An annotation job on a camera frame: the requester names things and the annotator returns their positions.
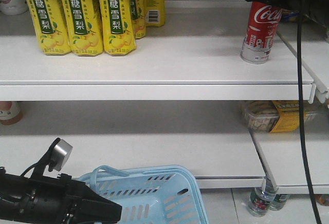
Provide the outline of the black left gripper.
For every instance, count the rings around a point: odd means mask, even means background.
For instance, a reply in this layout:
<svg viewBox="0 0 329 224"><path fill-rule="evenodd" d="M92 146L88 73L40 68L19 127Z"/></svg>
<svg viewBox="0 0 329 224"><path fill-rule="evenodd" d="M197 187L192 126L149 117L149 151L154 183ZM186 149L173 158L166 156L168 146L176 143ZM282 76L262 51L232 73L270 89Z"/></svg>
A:
<svg viewBox="0 0 329 224"><path fill-rule="evenodd" d="M66 174L19 177L17 220L24 223L119 222L122 206Z"/></svg>

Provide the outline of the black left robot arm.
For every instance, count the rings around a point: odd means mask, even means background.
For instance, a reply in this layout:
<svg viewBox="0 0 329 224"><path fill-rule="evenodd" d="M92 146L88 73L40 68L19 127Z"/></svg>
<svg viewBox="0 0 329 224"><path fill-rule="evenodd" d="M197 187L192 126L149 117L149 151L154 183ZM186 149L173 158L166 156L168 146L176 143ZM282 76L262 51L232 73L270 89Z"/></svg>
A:
<svg viewBox="0 0 329 224"><path fill-rule="evenodd" d="M7 174L1 168L1 219L24 223L118 223L122 206L67 174Z"/></svg>

